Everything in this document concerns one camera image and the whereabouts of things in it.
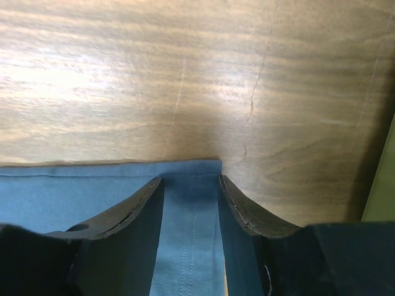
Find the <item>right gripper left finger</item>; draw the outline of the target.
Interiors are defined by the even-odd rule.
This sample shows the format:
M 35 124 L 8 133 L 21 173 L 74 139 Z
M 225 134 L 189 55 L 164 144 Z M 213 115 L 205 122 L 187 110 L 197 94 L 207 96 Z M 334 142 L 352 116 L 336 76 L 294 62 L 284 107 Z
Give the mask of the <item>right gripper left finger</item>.
M 1 225 L 2 295 L 148 295 L 157 258 L 164 181 L 66 231 Z

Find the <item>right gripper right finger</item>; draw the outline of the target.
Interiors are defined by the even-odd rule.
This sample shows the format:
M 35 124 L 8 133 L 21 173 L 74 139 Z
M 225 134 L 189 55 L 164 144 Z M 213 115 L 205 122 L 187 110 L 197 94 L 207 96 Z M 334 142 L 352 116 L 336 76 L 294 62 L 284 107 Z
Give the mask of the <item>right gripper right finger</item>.
M 230 295 L 393 295 L 394 223 L 300 227 L 219 177 L 218 212 Z

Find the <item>blue-grey t-shirt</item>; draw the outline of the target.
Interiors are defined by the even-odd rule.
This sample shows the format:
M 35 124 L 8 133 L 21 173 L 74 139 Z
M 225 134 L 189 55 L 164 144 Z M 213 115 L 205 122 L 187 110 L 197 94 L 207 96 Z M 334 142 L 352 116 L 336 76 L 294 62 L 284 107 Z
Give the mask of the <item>blue-grey t-shirt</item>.
M 66 231 L 164 181 L 157 258 L 148 295 L 228 294 L 218 212 L 218 160 L 1 170 L 1 225 Z

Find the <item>olive green plastic bin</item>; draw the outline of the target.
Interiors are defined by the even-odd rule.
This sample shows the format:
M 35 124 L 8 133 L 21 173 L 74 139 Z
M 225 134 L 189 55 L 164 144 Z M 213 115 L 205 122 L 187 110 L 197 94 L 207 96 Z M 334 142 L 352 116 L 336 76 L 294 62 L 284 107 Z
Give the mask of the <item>olive green plastic bin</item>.
M 362 221 L 394 221 L 394 117 L 362 215 Z

